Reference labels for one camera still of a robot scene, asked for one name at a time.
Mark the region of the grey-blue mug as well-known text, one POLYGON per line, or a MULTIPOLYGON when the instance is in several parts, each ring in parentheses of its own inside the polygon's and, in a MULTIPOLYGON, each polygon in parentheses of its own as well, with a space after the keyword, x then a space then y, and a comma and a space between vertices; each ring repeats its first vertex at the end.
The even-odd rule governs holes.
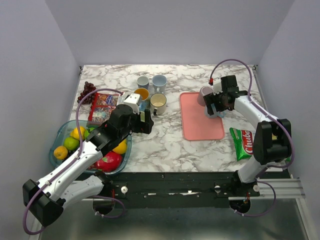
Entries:
POLYGON ((164 94, 166 92, 166 84, 167 78, 164 75, 158 74, 152 78, 154 93, 164 94))

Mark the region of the blue butterfly mug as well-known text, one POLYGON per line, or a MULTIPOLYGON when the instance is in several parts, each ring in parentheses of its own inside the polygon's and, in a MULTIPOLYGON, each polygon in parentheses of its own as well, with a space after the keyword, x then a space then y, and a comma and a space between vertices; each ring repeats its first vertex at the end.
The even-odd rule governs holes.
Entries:
POLYGON ((140 111, 144 111, 148 105, 149 105, 149 101, 150 101, 150 93, 147 89, 145 88, 137 88, 134 91, 135 94, 139 94, 141 96, 141 102, 139 104, 139 110, 140 111))

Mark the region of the cream mug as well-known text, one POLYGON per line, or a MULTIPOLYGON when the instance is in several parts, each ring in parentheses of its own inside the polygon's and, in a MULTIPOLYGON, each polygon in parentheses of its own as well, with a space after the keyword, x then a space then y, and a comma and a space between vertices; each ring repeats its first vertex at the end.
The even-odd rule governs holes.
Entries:
POLYGON ((162 93, 155 93, 150 97, 150 112, 154 116, 162 115, 166 111, 167 98, 162 93))

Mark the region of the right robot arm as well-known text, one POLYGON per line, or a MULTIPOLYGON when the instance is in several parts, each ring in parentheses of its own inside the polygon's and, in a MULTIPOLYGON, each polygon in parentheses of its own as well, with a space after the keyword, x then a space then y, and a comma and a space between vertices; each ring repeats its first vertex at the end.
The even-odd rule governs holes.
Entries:
POLYGON ((233 174, 230 183, 230 191, 241 196, 257 183, 257 177, 268 168, 283 169, 285 159, 294 159, 291 122, 263 109, 249 90, 240 90, 235 75, 219 80, 211 78, 208 83, 212 91, 203 96, 207 115, 211 117, 223 111, 237 111, 255 129, 253 140, 249 143, 252 156, 233 174))

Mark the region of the light green mug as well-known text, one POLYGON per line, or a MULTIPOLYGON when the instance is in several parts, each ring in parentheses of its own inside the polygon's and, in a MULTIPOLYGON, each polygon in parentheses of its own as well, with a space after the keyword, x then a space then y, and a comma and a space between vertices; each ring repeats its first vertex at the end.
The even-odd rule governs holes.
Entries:
POLYGON ((145 112, 144 111, 140 111, 140 121, 141 122, 145 122, 145 112))

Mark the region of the dark blue-grey mug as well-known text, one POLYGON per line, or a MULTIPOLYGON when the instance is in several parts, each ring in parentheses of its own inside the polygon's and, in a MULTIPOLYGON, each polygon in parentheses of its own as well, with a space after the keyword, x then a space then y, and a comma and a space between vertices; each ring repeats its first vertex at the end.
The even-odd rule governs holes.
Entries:
POLYGON ((149 89, 149 79, 146 76, 140 76, 137 80, 136 80, 137 86, 138 88, 142 88, 142 89, 149 89))

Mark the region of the purple mug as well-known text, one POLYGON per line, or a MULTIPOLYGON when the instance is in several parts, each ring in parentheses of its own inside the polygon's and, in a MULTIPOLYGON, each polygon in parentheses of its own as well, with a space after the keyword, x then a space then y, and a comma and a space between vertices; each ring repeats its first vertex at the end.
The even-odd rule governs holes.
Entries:
POLYGON ((197 103, 204 107, 206 105, 205 100, 204 100, 204 96, 213 93, 213 88, 211 86, 203 86, 198 93, 197 96, 197 103))

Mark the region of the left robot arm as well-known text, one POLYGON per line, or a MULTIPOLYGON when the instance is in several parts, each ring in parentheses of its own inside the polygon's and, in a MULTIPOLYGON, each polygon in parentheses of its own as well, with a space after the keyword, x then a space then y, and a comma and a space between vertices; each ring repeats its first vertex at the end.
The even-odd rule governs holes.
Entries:
POLYGON ((109 119, 95 128, 59 167, 38 181, 27 180, 22 186, 24 215, 32 213, 43 227, 47 227, 60 217, 67 204, 94 195, 107 197, 111 185, 97 175, 79 185, 72 183, 132 133, 150 134, 154 125, 152 114, 148 109, 143 113, 141 117, 129 105, 119 104, 109 119))

